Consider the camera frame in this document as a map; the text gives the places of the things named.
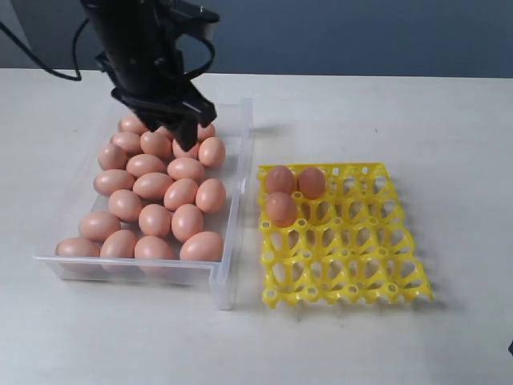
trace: table surface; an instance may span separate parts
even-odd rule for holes
[[[385,163],[436,301],[267,310],[256,178],[234,310],[216,310],[203,287],[61,281],[32,255],[111,85],[96,72],[72,83],[0,70],[0,383],[511,383],[513,80],[197,83],[218,103],[252,98],[253,175],[258,164]]]

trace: brown egg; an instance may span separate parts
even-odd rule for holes
[[[99,150],[98,163],[102,170],[112,170],[113,168],[124,169],[127,165],[128,155],[121,148],[112,143]]]
[[[61,257],[99,257],[99,247],[86,238],[67,238],[57,245],[55,255]],[[97,265],[87,263],[61,263],[61,266],[76,273],[89,273]]]
[[[112,136],[111,143],[121,147],[130,156],[143,152],[141,137],[133,132],[118,132]]]
[[[98,194],[109,197],[117,190],[130,190],[135,178],[125,170],[106,170],[95,178],[94,187]]]
[[[195,205],[180,206],[171,221],[171,231],[177,240],[185,242],[203,230],[203,215]]]
[[[158,237],[142,237],[135,244],[135,259],[175,259],[173,250],[166,241]],[[165,267],[139,266],[146,274],[161,277],[168,271]]]
[[[168,165],[168,174],[174,180],[189,178],[199,183],[205,177],[205,169],[196,159],[179,158]]]
[[[210,123],[207,127],[201,127],[201,124],[198,124],[198,140],[203,142],[207,138],[212,138],[216,136],[216,128],[212,123]]]
[[[139,178],[150,172],[166,172],[166,165],[155,155],[140,154],[128,161],[127,171],[136,178]]]
[[[80,235],[93,242],[103,242],[119,229],[119,219],[106,211],[88,213],[79,224]]]
[[[217,233],[205,231],[190,237],[180,250],[182,261],[219,261],[223,256],[223,238]]]
[[[291,195],[296,189],[296,178],[285,166],[276,166],[265,178],[265,192],[268,194],[281,191]]]
[[[134,193],[148,201],[160,201],[169,186],[173,183],[171,177],[161,172],[150,172],[141,176],[134,183]]]
[[[297,189],[308,199],[322,197],[326,191],[326,178],[317,167],[308,167],[297,178]]]
[[[218,179],[208,179],[196,193],[196,206],[205,214],[217,213],[226,201],[226,188]]]
[[[175,158],[192,158],[197,159],[198,157],[198,149],[200,148],[199,144],[195,144],[193,148],[191,148],[189,151],[185,152],[182,150],[180,145],[176,140],[173,140],[173,155]]]
[[[226,157],[226,148],[219,138],[208,138],[200,146],[198,159],[205,167],[219,168]]]
[[[166,209],[175,211],[182,205],[194,203],[198,184],[189,178],[180,179],[168,188],[164,194],[164,206]]]
[[[172,131],[168,130],[164,126],[157,128],[156,133],[159,135],[164,135],[166,138],[169,139],[170,142],[172,142],[173,139],[175,139],[175,134],[173,134]]]
[[[273,192],[265,200],[265,214],[278,227],[289,227],[297,219],[296,202],[289,194]]]
[[[171,157],[171,141],[156,132],[145,132],[141,136],[141,148],[145,154],[155,155],[162,159]]]
[[[171,230],[171,213],[161,205],[148,205],[139,215],[139,228],[144,235],[164,238]]]
[[[127,116],[118,123],[119,132],[133,132],[137,135],[143,135],[147,128],[136,116]]]
[[[121,221],[127,223],[137,222],[139,214],[143,209],[141,198],[130,190],[114,191],[109,198],[108,204],[109,211]]]
[[[135,243],[137,243],[137,237],[132,231],[116,231],[103,243],[99,257],[108,259],[133,258]],[[102,267],[108,273],[116,273],[126,266],[103,264]]]

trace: transparent plastic bin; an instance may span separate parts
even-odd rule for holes
[[[208,282],[215,305],[220,310],[232,308],[235,298],[234,265],[240,251],[242,232],[237,222],[241,215],[242,201],[247,195],[249,167],[252,156],[252,101],[242,99],[238,104],[216,105],[218,118],[215,125],[217,136],[226,146],[226,160],[220,170],[207,169],[206,177],[224,182],[227,192],[226,205],[214,215],[205,216],[205,230],[217,232],[224,239],[224,252],[219,262],[180,260],[137,260],[116,258],[101,260],[97,257],[55,256],[55,246],[63,239],[77,237],[78,225],[91,211],[108,211],[107,198],[99,196],[93,188],[93,180],[101,171],[97,155],[101,147],[116,133],[117,123],[129,114],[121,104],[115,104],[100,126],[91,150],[80,168],[71,187],[57,208],[35,258],[44,261],[59,277],[71,280],[107,282],[159,282],[164,284],[195,285]],[[133,225],[122,224],[131,229]],[[178,257],[180,244],[172,236],[167,241]],[[117,265],[119,272],[108,273],[101,265]],[[146,275],[139,266],[155,266],[165,270],[159,277]]]

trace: black wire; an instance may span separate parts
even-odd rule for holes
[[[82,80],[82,75],[80,74],[79,70],[79,61],[77,60],[77,42],[79,41],[80,34],[82,34],[83,29],[86,27],[86,25],[89,23],[89,19],[86,18],[82,24],[80,24],[78,30],[75,32],[75,36],[73,37],[73,43],[71,46],[71,55],[73,58],[73,65],[75,66],[75,76],[66,75],[62,72],[57,72],[56,70],[52,70],[49,68],[45,63],[41,61],[40,58],[38,58],[23,42],[15,35],[13,34],[9,28],[3,23],[0,22],[0,30],[7,35],[9,39],[12,40],[16,46],[22,50],[25,55],[27,55],[38,67],[40,67],[45,72],[48,72],[50,75],[57,76],[61,79],[66,80],[72,80],[74,82],[79,82]]]

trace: yellow egg tray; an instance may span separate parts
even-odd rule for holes
[[[295,176],[304,168],[319,168],[327,189],[316,200],[294,192],[297,220],[286,228],[273,225],[265,215],[265,179],[273,167],[260,166],[258,172],[262,299],[269,308],[279,301],[295,306],[320,299],[328,304],[343,298],[352,303],[361,298],[366,303],[433,299],[384,164],[288,165]]]

